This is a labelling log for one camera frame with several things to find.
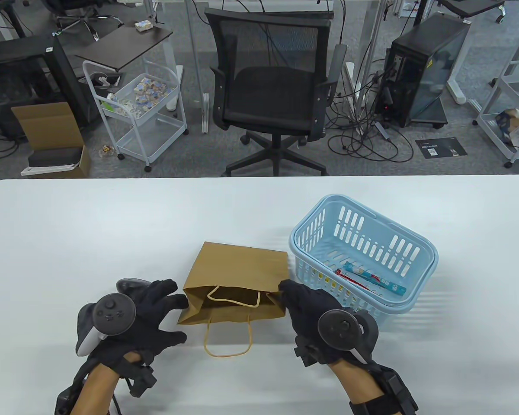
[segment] black mesh office chair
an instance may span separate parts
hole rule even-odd
[[[223,130],[244,128],[240,141],[263,147],[229,164],[223,176],[262,160],[272,160],[274,176],[279,176],[281,160],[328,176],[325,166],[288,147],[324,136],[325,110],[346,54],[345,45],[336,46],[327,77],[330,22],[214,9],[205,13],[218,48],[218,67],[212,67],[214,122]],[[272,140],[252,131],[269,133]]]
[[[123,22],[118,17],[98,12],[98,9],[107,2],[108,0],[42,0],[44,7],[52,12],[56,20],[58,26],[58,30],[54,33],[56,36],[82,23],[95,41],[99,41],[100,37],[90,24],[92,20],[113,19],[119,24],[118,27],[123,26]]]

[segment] dark desk surface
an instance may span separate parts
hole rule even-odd
[[[139,32],[131,23],[121,26],[98,42],[79,50],[75,55],[119,71],[163,42],[172,33],[171,30],[158,27]]]

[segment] black mouse pad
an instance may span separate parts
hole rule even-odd
[[[431,138],[415,140],[424,158],[441,158],[467,156],[465,149],[455,137]]]

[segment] light blue plastic basket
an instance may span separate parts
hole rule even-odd
[[[368,310],[379,325],[411,310],[438,264],[426,238],[343,195],[321,199],[292,231],[289,245],[300,282],[325,289],[343,306]],[[406,293],[353,276],[368,291],[335,274],[346,261],[402,285]]]

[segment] brown paper bag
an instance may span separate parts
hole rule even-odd
[[[277,297],[279,282],[288,278],[288,255],[243,246],[206,242],[186,279],[183,291],[189,307],[179,324],[208,324],[204,348],[212,322],[250,322],[285,316],[285,307]]]

